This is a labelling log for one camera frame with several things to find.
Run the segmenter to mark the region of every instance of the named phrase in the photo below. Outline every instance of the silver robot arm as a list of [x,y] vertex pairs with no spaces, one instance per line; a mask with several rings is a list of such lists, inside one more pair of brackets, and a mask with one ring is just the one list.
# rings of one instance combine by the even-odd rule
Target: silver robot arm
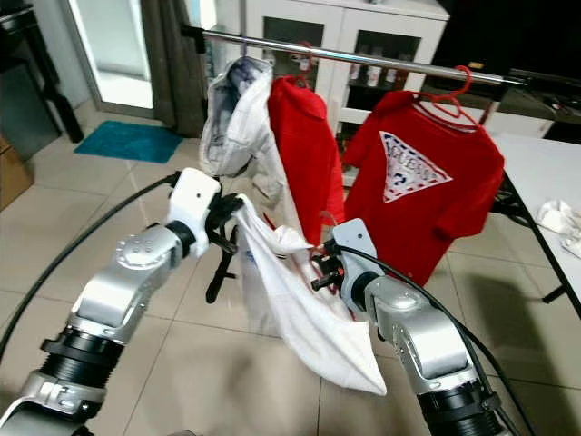
[[[334,243],[377,256],[360,219],[338,225]],[[456,325],[407,284],[354,253],[338,254],[343,301],[375,323],[399,356],[432,435],[509,435],[498,423],[496,395],[482,392],[474,362]]]
[[153,293],[183,257],[207,250],[206,219],[219,191],[204,173],[182,171],[167,224],[117,244],[109,265],[85,285],[63,331],[44,341],[49,356],[0,418],[0,436],[90,434],[84,423],[100,410],[109,375]]

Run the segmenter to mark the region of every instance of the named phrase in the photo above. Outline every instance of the black table leg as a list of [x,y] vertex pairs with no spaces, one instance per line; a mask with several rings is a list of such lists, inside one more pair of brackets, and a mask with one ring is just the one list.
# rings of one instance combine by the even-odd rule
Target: black table leg
[[547,295],[545,295],[543,297],[543,302],[545,302],[546,304],[549,304],[550,302],[556,300],[557,298],[559,298],[561,295],[563,295],[565,293],[565,286],[561,285],[558,288],[556,288],[554,291],[548,293]]

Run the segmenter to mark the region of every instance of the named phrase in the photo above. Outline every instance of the bottle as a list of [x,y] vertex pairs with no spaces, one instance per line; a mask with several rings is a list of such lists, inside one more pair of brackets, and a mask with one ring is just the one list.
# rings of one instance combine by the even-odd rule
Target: bottle
[[[361,45],[359,51],[357,53],[361,53],[362,55],[366,54],[368,51],[368,47],[366,45]],[[350,80],[357,80],[359,79],[359,73],[361,72],[361,64],[351,64],[349,79]]]
[[398,70],[395,68],[388,68],[388,71],[385,73],[385,85],[388,88],[388,91],[391,91],[394,88],[397,75]]
[[[374,56],[383,56],[383,50],[380,46],[373,47],[371,54]],[[379,76],[381,75],[380,66],[370,66],[367,69],[367,86],[374,88],[378,85]]]
[[271,64],[272,68],[276,65],[276,57],[274,57],[274,52],[272,50],[264,50],[264,52],[262,52],[262,59]]
[[[413,57],[411,54],[400,54],[399,60],[401,61],[411,61]],[[406,86],[406,81],[408,80],[409,72],[405,70],[396,70],[398,73],[396,74],[396,81],[394,84],[394,89],[401,90]]]

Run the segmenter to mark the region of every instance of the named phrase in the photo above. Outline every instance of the clothes hanger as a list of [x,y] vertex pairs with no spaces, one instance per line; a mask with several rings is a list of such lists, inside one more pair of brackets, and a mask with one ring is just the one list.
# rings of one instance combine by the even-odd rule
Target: clothes hanger
[[244,42],[242,42],[242,57],[247,56],[248,56],[248,43],[244,40]]
[[[462,109],[462,106],[460,105],[458,99],[456,98],[458,95],[465,94],[468,91],[468,88],[472,84],[472,72],[470,71],[470,69],[467,66],[464,66],[464,65],[458,65],[455,68],[457,70],[460,70],[460,71],[463,71],[466,73],[466,82],[462,85],[462,87],[460,89],[458,89],[456,91],[452,91],[449,94],[443,94],[443,95],[434,95],[434,94],[422,93],[422,92],[415,92],[413,94],[416,95],[417,97],[428,98],[429,101],[431,102],[432,107],[438,109],[440,112],[442,112],[444,114],[447,114],[447,115],[449,115],[453,118],[456,118],[456,119],[459,119],[461,116],[464,116],[473,125],[479,126],[480,124],[474,118],[472,118],[466,111],[464,111]],[[456,112],[452,112],[449,109],[447,109],[446,107],[444,107],[443,105],[441,105],[442,102],[452,103],[456,107]],[[421,106],[421,109],[423,109],[425,112],[427,112],[428,114],[430,114],[432,117],[436,118],[437,120],[444,122],[445,124],[450,124],[450,121],[438,116],[435,113],[430,112],[426,107]]]
[[[308,42],[308,41],[302,41],[300,43],[302,46],[307,47],[307,48],[311,48],[312,45]],[[307,82],[307,76],[310,74],[310,72],[312,71],[312,66],[313,66],[313,57],[312,57],[312,53],[309,53],[307,55],[307,60],[308,60],[308,64],[307,64],[307,68],[306,69],[302,69],[302,65],[300,64],[300,73],[297,74],[297,77],[295,79],[295,84],[297,85],[302,85],[303,87],[310,89],[309,87],[309,82]]]

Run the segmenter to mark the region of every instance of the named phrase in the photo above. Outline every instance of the white table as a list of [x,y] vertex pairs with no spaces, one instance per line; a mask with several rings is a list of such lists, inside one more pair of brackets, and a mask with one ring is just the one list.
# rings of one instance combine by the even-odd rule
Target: white table
[[581,259],[561,246],[562,236],[538,227],[532,219],[549,200],[563,200],[576,210],[581,207],[581,145],[514,134],[492,134],[492,138],[505,156],[508,179],[562,284],[543,300],[551,302],[566,292],[581,317]]

